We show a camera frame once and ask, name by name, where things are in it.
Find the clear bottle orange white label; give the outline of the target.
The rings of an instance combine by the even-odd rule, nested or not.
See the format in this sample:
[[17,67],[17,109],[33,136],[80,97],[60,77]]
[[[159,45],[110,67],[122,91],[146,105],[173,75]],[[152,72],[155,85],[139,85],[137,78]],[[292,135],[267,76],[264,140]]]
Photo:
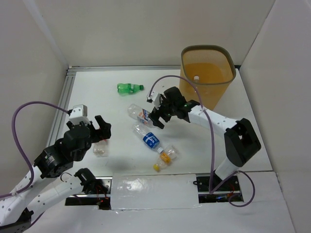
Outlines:
[[149,117],[150,112],[141,108],[136,104],[131,104],[127,109],[128,115],[138,122],[144,124],[149,128],[154,128],[153,122]]

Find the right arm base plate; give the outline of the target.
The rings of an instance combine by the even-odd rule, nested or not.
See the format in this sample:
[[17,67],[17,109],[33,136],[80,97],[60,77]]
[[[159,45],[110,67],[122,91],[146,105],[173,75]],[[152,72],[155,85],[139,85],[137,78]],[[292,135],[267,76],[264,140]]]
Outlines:
[[209,175],[196,176],[193,184],[197,187],[199,203],[243,202],[238,177],[235,175],[222,184],[213,194],[209,193]]

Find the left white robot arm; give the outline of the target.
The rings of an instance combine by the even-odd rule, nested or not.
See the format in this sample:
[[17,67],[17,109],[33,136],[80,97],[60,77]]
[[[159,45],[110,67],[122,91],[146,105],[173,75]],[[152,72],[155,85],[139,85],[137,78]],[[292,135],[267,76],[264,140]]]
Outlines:
[[42,214],[60,201],[79,193],[98,194],[106,197],[107,185],[96,179],[88,168],[79,169],[69,180],[46,190],[74,162],[83,160],[93,143],[111,137],[111,124],[101,116],[95,116],[99,128],[83,121],[78,124],[67,122],[69,130],[54,145],[45,148],[35,159],[33,175],[27,174],[17,185],[26,190],[0,201],[0,231],[22,233],[29,229]]

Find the clear bottle red label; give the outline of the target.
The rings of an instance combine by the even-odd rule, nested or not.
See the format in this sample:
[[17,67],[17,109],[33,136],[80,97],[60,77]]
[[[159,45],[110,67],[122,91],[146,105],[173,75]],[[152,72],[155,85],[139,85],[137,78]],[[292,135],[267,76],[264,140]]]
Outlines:
[[107,157],[108,156],[108,140],[102,140],[94,144],[93,146],[93,154],[96,157]]

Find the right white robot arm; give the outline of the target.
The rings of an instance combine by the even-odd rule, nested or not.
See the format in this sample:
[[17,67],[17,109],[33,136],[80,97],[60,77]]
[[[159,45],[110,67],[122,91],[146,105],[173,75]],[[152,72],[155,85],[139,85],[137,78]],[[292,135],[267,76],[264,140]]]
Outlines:
[[213,128],[213,132],[224,138],[226,158],[213,169],[212,185],[217,190],[224,190],[228,184],[228,176],[243,167],[260,149],[261,143],[251,122],[227,118],[206,107],[202,107],[195,100],[187,101],[177,87],[171,87],[164,94],[152,91],[147,95],[147,101],[154,104],[149,118],[153,125],[161,129],[165,122],[176,116],[188,123],[194,123],[204,128]]

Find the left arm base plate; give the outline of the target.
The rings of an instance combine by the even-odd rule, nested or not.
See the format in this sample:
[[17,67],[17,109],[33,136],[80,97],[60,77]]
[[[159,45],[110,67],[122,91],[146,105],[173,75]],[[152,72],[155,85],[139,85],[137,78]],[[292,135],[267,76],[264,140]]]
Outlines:
[[97,177],[96,179],[101,181],[104,188],[97,186],[88,194],[80,193],[69,196],[65,200],[65,206],[90,206],[99,210],[111,210],[112,177]]

